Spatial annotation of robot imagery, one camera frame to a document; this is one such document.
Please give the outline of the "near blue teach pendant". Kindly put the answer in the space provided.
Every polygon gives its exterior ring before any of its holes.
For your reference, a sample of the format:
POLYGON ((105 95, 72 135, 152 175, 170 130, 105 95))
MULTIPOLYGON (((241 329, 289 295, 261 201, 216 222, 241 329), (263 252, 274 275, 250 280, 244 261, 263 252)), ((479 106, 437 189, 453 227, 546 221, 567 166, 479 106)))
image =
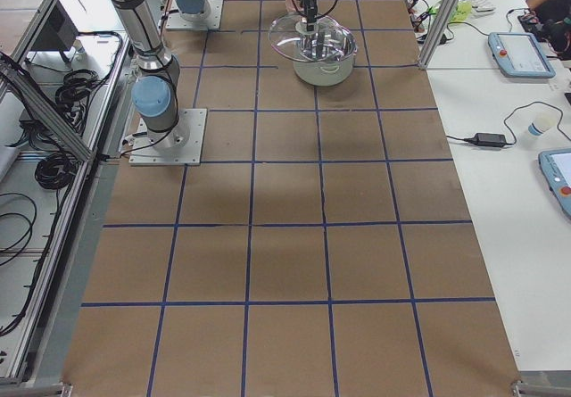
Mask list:
POLYGON ((540 171, 564 214, 570 217, 570 156, 569 148, 543 151, 538 154, 540 171))

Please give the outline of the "seated person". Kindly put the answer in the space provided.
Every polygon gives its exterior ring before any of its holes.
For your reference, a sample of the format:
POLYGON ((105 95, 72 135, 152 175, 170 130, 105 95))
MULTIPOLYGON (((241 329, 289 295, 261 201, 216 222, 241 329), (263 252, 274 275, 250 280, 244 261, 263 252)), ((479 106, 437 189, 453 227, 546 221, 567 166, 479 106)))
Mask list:
POLYGON ((542 32, 563 60, 570 59, 570 0, 526 0, 542 32))

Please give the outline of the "far blue teach pendant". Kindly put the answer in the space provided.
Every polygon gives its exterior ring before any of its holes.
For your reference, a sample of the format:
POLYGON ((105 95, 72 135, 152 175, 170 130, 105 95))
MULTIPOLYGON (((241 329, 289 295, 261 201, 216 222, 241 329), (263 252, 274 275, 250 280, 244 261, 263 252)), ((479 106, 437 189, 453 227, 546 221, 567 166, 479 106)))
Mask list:
POLYGON ((556 73, 530 33, 492 32, 487 37, 492 57, 509 78, 551 79, 556 73))

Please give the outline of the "blue teach pendant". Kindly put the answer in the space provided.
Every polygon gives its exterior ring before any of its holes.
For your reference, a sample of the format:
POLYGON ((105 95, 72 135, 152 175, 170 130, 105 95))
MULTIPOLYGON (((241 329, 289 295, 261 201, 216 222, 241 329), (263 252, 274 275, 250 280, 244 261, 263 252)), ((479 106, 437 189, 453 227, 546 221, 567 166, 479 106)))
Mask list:
POLYGON ((556 73, 530 33, 492 32, 487 37, 492 57, 509 78, 551 79, 556 73))
POLYGON ((564 214, 570 217, 570 156, 569 148, 543 151, 538 154, 540 171, 564 214))

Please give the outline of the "paper cup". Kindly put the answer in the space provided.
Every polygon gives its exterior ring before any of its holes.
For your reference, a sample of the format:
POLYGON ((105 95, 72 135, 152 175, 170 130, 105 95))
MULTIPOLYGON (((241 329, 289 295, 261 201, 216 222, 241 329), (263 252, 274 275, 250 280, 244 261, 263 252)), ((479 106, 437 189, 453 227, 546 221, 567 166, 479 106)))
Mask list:
POLYGON ((550 115, 538 114, 527 127, 532 136, 541 136, 553 128, 557 121, 550 115))

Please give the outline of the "glass pot lid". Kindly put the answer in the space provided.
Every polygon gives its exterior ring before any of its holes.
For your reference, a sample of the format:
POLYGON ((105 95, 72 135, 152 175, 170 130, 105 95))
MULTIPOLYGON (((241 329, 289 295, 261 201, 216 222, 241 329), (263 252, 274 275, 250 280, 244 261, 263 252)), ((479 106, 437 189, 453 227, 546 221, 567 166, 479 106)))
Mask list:
POLYGON ((274 51, 294 62, 340 62, 357 51, 354 35, 328 16, 309 30, 304 18, 287 14, 271 23, 268 39, 274 51))

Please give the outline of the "black power adapter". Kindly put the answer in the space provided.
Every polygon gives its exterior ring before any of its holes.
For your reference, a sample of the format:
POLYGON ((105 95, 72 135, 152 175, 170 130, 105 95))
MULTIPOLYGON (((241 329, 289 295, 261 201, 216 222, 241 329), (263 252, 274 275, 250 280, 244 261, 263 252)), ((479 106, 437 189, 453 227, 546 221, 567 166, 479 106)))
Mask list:
POLYGON ((508 142, 503 134, 475 133, 472 137, 464 138, 464 142, 480 147, 503 148, 508 142))

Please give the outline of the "aluminium frame post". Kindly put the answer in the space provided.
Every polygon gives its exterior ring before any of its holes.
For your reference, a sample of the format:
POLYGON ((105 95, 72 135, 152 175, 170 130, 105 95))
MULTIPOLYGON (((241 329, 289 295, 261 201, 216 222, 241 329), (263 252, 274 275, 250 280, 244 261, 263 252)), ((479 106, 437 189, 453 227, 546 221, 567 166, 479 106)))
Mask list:
POLYGON ((459 0, 441 1, 435 20, 431 24, 431 28, 426 35, 425 43, 420 50, 418 57, 418 67, 420 69, 427 69, 428 64, 434 55, 436 47, 440 45, 442 35, 448 22, 450 21, 454 10, 456 9, 458 1, 459 0))

